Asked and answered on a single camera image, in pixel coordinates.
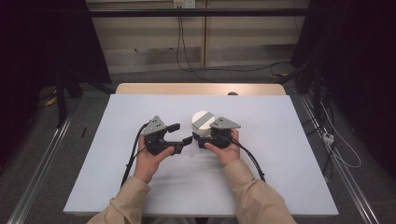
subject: white tabletop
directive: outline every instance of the white tabletop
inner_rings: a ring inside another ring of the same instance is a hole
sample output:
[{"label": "white tabletop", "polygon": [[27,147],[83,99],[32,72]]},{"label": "white tabletop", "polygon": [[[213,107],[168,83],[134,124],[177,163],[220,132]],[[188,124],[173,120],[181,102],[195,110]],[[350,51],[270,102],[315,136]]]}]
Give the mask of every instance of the white tabletop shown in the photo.
[{"label": "white tabletop", "polygon": [[[64,211],[93,215],[120,189],[140,127],[158,115],[180,123],[165,140],[191,136],[191,117],[210,111],[242,127],[239,140],[256,157],[266,182],[294,216],[334,216],[337,209],[289,96],[112,95]],[[257,170],[246,153],[242,159]],[[229,217],[234,200],[216,155],[195,141],[167,158],[150,182],[147,216]]]}]

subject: hand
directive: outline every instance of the hand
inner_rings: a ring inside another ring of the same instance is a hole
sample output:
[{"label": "hand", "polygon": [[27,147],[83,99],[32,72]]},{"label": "hand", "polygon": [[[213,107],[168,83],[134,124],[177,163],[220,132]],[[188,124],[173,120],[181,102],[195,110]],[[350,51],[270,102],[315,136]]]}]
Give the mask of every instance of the hand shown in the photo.
[{"label": "hand", "polygon": [[160,162],[163,161],[166,157],[170,156],[175,151],[175,148],[168,147],[160,154],[153,156],[146,149],[142,150],[142,148],[146,148],[144,136],[141,135],[139,137],[138,143],[139,150],[137,152],[139,154],[137,154],[136,167],[134,168],[134,177],[148,184],[154,176],[155,172],[158,170]]},{"label": "hand", "polygon": [[[239,135],[238,131],[236,129],[231,129],[231,132],[233,133],[233,139],[238,141],[238,135]],[[205,143],[205,147],[211,150],[213,153],[215,153],[219,157],[221,163],[224,166],[228,165],[228,163],[232,161],[236,161],[241,158],[240,149],[234,143],[231,143],[226,148],[218,148],[210,143]]]}]

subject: metal frame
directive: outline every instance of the metal frame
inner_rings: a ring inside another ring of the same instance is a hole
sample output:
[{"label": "metal frame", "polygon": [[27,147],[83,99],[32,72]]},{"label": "metal frame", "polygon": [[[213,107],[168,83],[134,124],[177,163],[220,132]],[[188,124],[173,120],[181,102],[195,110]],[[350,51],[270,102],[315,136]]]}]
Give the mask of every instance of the metal frame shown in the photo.
[{"label": "metal frame", "polygon": [[16,207],[14,208],[14,211],[12,212],[11,217],[9,218],[7,224],[14,224],[14,223],[21,224],[26,219],[29,210],[33,205],[33,202],[35,201],[35,197],[38,191],[40,190],[40,187],[44,179],[46,178],[47,172],[52,164],[52,161],[56,156],[56,152],[58,151],[58,148],[60,147],[62,140],[64,139],[64,135],[66,134],[67,129],[69,128],[73,114],[77,110],[78,103],[79,100],[72,108],[71,110],[72,112],[66,118],[65,123],[60,128],[56,129],[55,134],[53,135],[52,140],[49,143],[49,146],[43,158],[41,159],[40,164],[35,170],[35,174],[33,175],[32,179],[29,182],[29,185],[27,186],[26,190],[24,191],[20,200],[18,201]]},{"label": "metal frame", "polygon": [[48,9],[38,11],[46,16],[90,16],[107,17],[305,17],[333,16],[336,11],[321,8],[190,8],[190,9],[94,9],[64,10]]},{"label": "metal frame", "polygon": [[[318,128],[319,124],[318,121],[315,117],[315,113],[312,111],[313,104],[309,100],[307,96],[302,96],[300,95],[300,99],[303,102],[303,105],[306,109],[306,112],[311,118],[315,128],[318,129],[318,135],[319,138],[322,136],[321,130]],[[331,147],[328,144],[325,144],[327,152],[330,154],[331,153]],[[338,154],[338,156],[341,158],[341,155],[338,151],[338,149],[335,147],[333,150],[335,153]],[[346,185],[346,189],[350,194],[350,197],[352,198],[352,201],[355,203],[357,209],[361,213],[361,217],[364,220],[364,223],[366,224],[374,224],[374,223],[380,223],[378,218],[375,215],[373,207],[370,205],[370,202],[364,195],[363,191],[359,187],[358,183],[356,182],[355,178],[353,177],[352,173],[350,173],[349,169],[347,168],[346,165],[344,165],[342,162],[340,162],[337,158],[334,157],[334,155],[331,155],[331,160],[335,168],[337,169],[337,172],[341,176],[344,184]]]}]

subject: gray carpet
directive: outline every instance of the gray carpet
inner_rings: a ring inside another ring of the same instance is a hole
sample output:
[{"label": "gray carpet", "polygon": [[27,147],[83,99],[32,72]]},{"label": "gray carpet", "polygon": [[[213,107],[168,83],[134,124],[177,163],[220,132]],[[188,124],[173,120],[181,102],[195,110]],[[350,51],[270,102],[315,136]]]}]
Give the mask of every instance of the gray carpet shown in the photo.
[{"label": "gray carpet", "polygon": [[[232,69],[260,67],[262,65],[235,66]],[[288,73],[291,70],[292,67],[287,64],[278,64],[273,67],[274,74]],[[199,71],[197,74],[223,83],[266,83],[270,80],[271,70],[263,69],[252,72],[211,70]],[[122,82],[206,82],[191,72],[180,70],[120,74],[113,75],[112,79],[113,84],[107,85],[111,88],[116,88]],[[81,84],[81,87],[84,90],[81,99],[67,98],[66,100],[68,109],[74,104],[78,104],[78,108],[25,223],[85,223],[89,219],[88,217],[67,215],[63,213],[63,209],[73,188],[73,181],[78,176],[90,148],[109,96],[86,84]],[[300,95],[293,87],[293,82],[290,81],[284,87],[293,101],[300,121],[309,120]],[[50,88],[47,88],[42,91],[42,94],[45,95],[49,91]],[[18,150],[3,167],[4,170],[0,176],[0,223],[8,221],[55,132],[56,105],[43,107],[42,104],[43,102],[38,106],[33,122]],[[361,139],[353,134],[342,109],[337,107],[336,102],[332,103],[332,108],[337,131],[357,150],[362,160],[361,168],[351,169],[352,174],[372,204],[380,222],[396,223],[394,214],[396,211],[396,181],[370,156]],[[314,126],[308,122],[304,125],[304,129],[308,133],[314,129]],[[309,134],[307,138],[318,159],[319,166],[323,167],[327,154],[318,134]],[[356,164],[356,158],[350,150],[341,141],[336,141],[336,144],[343,158]],[[343,180],[335,169],[333,169],[331,182],[328,186],[340,215],[323,218],[297,217],[296,221],[298,223],[364,223]]]}]

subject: person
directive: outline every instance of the person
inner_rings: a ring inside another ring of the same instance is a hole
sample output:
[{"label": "person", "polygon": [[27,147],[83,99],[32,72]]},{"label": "person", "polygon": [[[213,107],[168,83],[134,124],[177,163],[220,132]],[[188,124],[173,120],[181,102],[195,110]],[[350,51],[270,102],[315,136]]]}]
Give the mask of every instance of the person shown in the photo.
[{"label": "person", "polygon": [[[238,140],[239,132],[232,129],[233,138]],[[144,137],[140,136],[138,148],[145,148]],[[219,157],[223,170],[235,198],[235,214],[240,224],[296,223],[284,199],[265,182],[255,179],[248,166],[240,159],[240,148],[230,144],[218,148],[210,143],[205,147]],[[158,170],[161,161],[174,152],[169,147],[157,156],[146,150],[137,155],[134,175],[130,176],[116,198],[101,213],[88,223],[141,223],[142,207],[149,194],[149,182]]]}]

